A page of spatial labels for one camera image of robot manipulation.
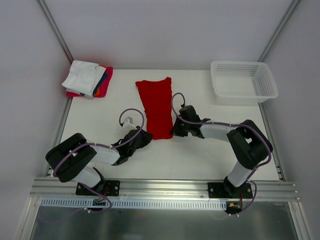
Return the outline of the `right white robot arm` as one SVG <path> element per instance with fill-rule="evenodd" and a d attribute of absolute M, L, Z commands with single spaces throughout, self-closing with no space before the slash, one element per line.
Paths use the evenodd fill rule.
<path fill-rule="evenodd" d="M 242 123 L 215 123 L 209 118 L 200 119 L 192 105 L 182 104 L 170 132 L 174 136 L 191 134 L 200 139 L 216 139 L 230 144 L 237 159 L 232 171 L 223 182 L 208 183 L 210 198 L 252 198 L 248 179 L 262 161 L 271 157 L 273 147 L 252 120 Z"/>

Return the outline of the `red t shirt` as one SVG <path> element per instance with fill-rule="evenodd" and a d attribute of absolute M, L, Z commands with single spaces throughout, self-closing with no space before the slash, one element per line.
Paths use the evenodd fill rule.
<path fill-rule="evenodd" d="M 135 83 L 146 115 L 147 132 L 154 140 L 168 140 L 173 137 L 172 79 L 160 81 L 142 80 Z"/>

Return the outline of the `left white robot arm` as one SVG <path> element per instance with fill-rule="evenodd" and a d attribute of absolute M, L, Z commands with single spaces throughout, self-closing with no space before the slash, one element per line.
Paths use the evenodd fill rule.
<path fill-rule="evenodd" d="M 45 159 L 53 169 L 53 175 L 62 183 L 76 181 L 87 186 L 93 195 L 104 191 L 103 175 L 90 162 L 119 166 L 128 161 L 138 149 L 147 146 L 153 135 L 140 128 L 130 130 L 124 138 L 111 146 L 89 143 L 81 133 L 75 133 L 52 148 Z"/>

